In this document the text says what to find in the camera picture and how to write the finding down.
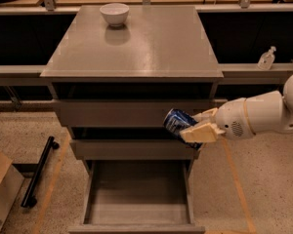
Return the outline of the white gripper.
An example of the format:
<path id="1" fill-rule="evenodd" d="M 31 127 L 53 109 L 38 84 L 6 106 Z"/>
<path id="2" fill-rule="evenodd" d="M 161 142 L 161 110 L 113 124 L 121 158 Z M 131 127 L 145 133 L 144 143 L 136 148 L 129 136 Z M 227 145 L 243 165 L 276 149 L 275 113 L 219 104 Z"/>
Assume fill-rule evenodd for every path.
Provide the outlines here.
<path id="1" fill-rule="evenodd" d="M 231 140 L 251 138 L 255 134 L 251 130 L 246 112 L 245 97 L 228 101 L 219 108 L 214 107 L 193 115 L 196 122 L 212 123 L 188 127 L 180 131 L 180 136 L 187 143 L 215 142 L 220 135 Z"/>

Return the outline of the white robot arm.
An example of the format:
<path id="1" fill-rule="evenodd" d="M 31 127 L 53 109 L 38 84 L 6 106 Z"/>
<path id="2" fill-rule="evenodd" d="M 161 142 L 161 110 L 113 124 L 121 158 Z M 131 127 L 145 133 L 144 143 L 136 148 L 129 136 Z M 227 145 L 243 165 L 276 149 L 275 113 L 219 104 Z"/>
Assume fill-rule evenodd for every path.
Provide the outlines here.
<path id="1" fill-rule="evenodd" d="M 260 133 L 293 134 L 293 75 L 283 92 L 243 97 L 196 114 L 192 127 L 181 131 L 185 142 L 214 142 L 219 136 L 246 139 Z"/>

